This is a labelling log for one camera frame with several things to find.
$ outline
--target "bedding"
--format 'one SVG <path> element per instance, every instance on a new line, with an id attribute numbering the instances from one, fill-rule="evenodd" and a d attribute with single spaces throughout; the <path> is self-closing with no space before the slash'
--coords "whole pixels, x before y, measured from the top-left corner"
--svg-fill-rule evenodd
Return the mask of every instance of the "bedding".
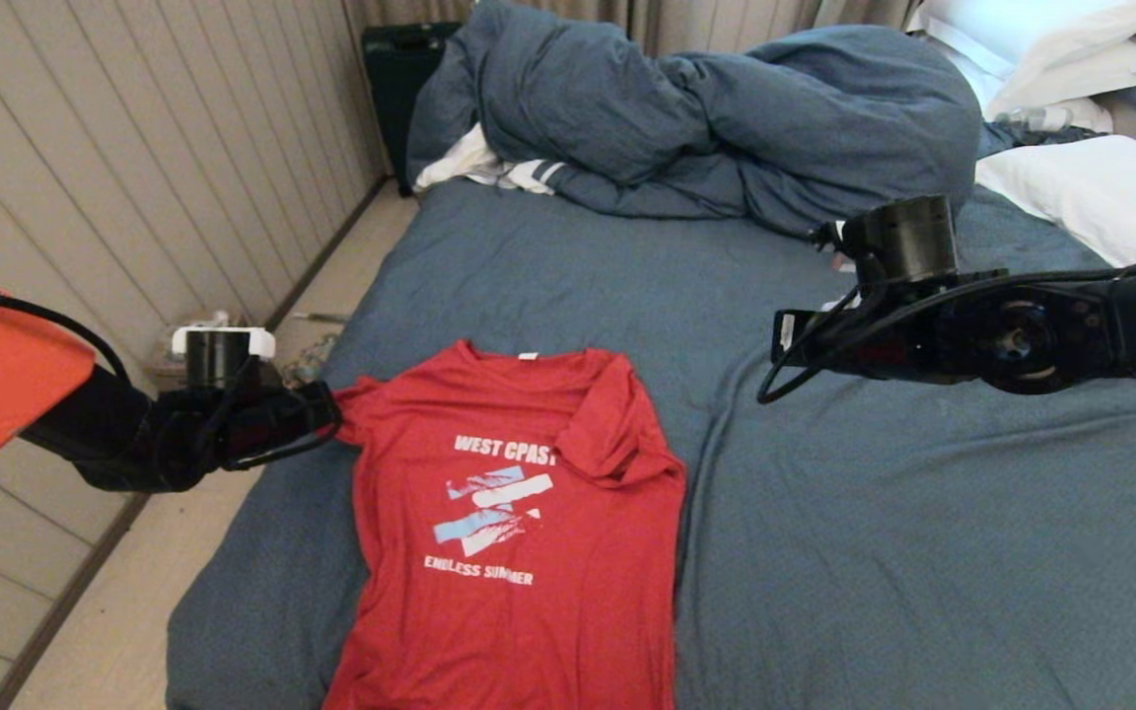
<path id="1" fill-rule="evenodd" d="M 976 181 L 1067 228 L 1110 265 L 1136 265 L 1136 140 L 1005 150 L 977 162 Z"/>
<path id="2" fill-rule="evenodd" d="M 937 37 L 921 33 L 917 36 L 921 41 L 927 41 L 937 52 L 941 52 L 943 58 L 950 59 L 950 64 L 959 69 L 961 76 L 963 76 L 967 84 L 970 85 L 970 89 L 976 94 L 976 100 L 979 101 L 984 120 L 995 120 L 1001 114 L 1010 112 L 1014 108 L 1053 108 L 1060 109 L 1060 111 L 1063 111 L 1063 109 L 1068 111 L 1069 116 L 1072 117 L 1069 124 L 1074 126 L 1099 131 L 1099 133 L 1110 133 L 1114 127 L 1112 116 L 1108 109 L 1100 107 L 1099 103 L 1095 103 L 1095 101 L 1085 94 L 1077 94 L 1077 99 L 1058 101 L 1055 103 L 1024 103 L 1010 100 L 1011 98 L 999 100 L 997 97 L 1002 93 L 1002 86 L 1005 85 L 1004 81 L 991 75 L 991 73 L 979 67 L 979 64 L 972 62 L 972 60 L 966 58 L 959 50 L 937 40 Z"/>
<path id="3" fill-rule="evenodd" d="M 466 75 L 437 84 L 416 128 L 427 109 L 457 112 L 460 133 L 411 141 L 445 153 L 473 127 L 475 90 Z M 887 133 L 849 141 L 863 153 L 837 153 L 832 131 L 804 135 L 824 136 L 805 149 L 851 179 L 892 167 L 875 159 L 892 148 L 870 149 Z M 493 144 L 502 159 L 556 158 Z M 586 175 L 616 190 L 604 174 Z M 678 707 L 1136 707 L 1136 381 L 1028 399 L 826 373 L 761 408 L 774 311 L 835 300 L 852 274 L 747 210 L 657 219 L 585 202 L 466 179 L 429 190 L 327 382 L 395 377 L 460 339 L 625 352 L 688 475 Z M 957 222 L 961 269 L 1104 266 L 983 187 Z M 320 704 L 367 579 L 359 454 L 333 442 L 266 469 L 170 619 L 168 705 Z"/>
<path id="4" fill-rule="evenodd" d="M 928 0 L 909 31 L 925 31 L 1016 86 L 1136 34 L 1136 0 Z"/>
<path id="5" fill-rule="evenodd" d="M 749 216 L 802 235 L 899 198 L 960 206 L 975 103 L 935 50 L 892 28 L 649 59 L 617 26 L 479 3 L 419 92 L 408 168 L 479 123 L 504 161 L 567 162 L 533 177 L 596 212 Z"/>

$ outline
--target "t-shirt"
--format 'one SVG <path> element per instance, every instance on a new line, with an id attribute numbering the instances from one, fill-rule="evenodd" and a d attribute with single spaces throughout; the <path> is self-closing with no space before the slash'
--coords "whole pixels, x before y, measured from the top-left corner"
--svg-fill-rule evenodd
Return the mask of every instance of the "t-shirt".
<path id="1" fill-rule="evenodd" d="M 625 354 L 460 341 L 335 396 L 370 579 L 325 710 L 673 707 L 685 467 Z"/>

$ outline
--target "wooden floor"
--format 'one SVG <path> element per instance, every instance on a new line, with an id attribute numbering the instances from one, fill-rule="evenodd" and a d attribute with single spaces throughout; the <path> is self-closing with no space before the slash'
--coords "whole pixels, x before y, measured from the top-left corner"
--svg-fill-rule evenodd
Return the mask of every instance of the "wooden floor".
<path id="1" fill-rule="evenodd" d="M 416 202 L 385 184 L 293 310 L 350 314 Z M 281 362 L 339 325 L 289 318 L 275 337 Z M 258 471 L 209 475 L 194 490 L 153 496 L 94 577 L 12 702 L 14 710 L 160 709 L 166 623 L 212 557 Z"/>

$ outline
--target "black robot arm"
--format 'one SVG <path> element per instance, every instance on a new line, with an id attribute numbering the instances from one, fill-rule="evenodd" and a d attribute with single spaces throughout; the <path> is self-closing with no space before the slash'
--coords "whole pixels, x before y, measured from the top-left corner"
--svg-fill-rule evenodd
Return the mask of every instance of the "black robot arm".
<path id="1" fill-rule="evenodd" d="M 880 207 L 825 228 L 855 260 L 858 284 L 826 311 L 779 310 L 758 391 L 770 403 L 821 370 L 1046 394 L 1099 377 L 1136 377 L 1136 266 L 1089 272 L 959 274 L 943 198 Z M 777 390 L 784 367 L 805 368 Z"/>
<path id="2" fill-rule="evenodd" d="M 218 467 L 241 470 L 306 451 L 339 429 L 327 384 L 281 386 L 270 364 L 250 352 L 248 333 L 201 328 L 185 341 L 183 390 L 152 401 L 95 367 L 19 438 L 64 456 L 95 488 L 166 493 L 192 488 Z"/>

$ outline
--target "white pillowcase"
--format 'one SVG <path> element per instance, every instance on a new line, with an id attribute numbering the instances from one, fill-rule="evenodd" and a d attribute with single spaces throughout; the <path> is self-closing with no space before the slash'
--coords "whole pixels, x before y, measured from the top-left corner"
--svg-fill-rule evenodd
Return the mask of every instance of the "white pillowcase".
<path id="1" fill-rule="evenodd" d="M 979 108 L 986 120 L 995 120 L 997 114 L 1010 112 L 1013 108 L 1067 108 L 1068 111 L 1072 112 L 1074 126 L 1087 127 L 1091 131 L 1099 131 L 1099 133 L 1110 133 L 1114 130 L 1110 111 L 1106 108 L 1100 107 L 1092 99 L 1085 98 L 1085 95 L 1081 95 L 1079 99 L 1069 99 L 1053 105 L 1012 103 L 1011 101 L 1002 100 L 1001 93 L 1002 86 L 1005 85 L 1004 81 L 979 68 L 978 64 L 972 62 L 972 60 L 962 56 L 959 50 L 953 49 L 953 47 L 945 44 L 943 41 L 927 35 L 921 35 L 920 40 L 927 41 L 928 44 L 944 55 L 946 59 L 950 59 L 950 62 L 959 69 L 966 78 L 967 84 L 970 84 L 970 89 L 976 93 L 976 99 L 979 101 Z M 1083 59 L 1083 62 L 1087 62 L 1087 60 L 1096 60 L 1096 57 Z"/>
<path id="2" fill-rule="evenodd" d="M 1042 107 L 1074 95 L 1124 89 L 1121 72 L 1136 72 L 1136 49 L 1120 49 L 1127 66 L 1110 70 L 1081 68 L 1084 94 L 1031 85 L 1046 72 L 1095 57 L 1136 34 L 1136 0 L 928 0 L 910 18 L 909 31 L 925 31 L 959 50 L 985 72 L 1005 82 L 1008 93 L 1028 91 Z M 1112 78 L 1108 85 L 1100 82 Z"/>
<path id="3" fill-rule="evenodd" d="M 1045 107 L 1046 103 L 1080 99 L 1136 86 L 1136 37 L 1120 41 L 1099 53 L 1060 64 L 1024 82 L 1014 73 L 1002 86 L 988 111 L 1005 112 L 1018 107 Z"/>
<path id="4" fill-rule="evenodd" d="M 1136 140 L 1005 150 L 977 162 L 976 182 L 1067 228 L 1109 265 L 1136 265 Z"/>

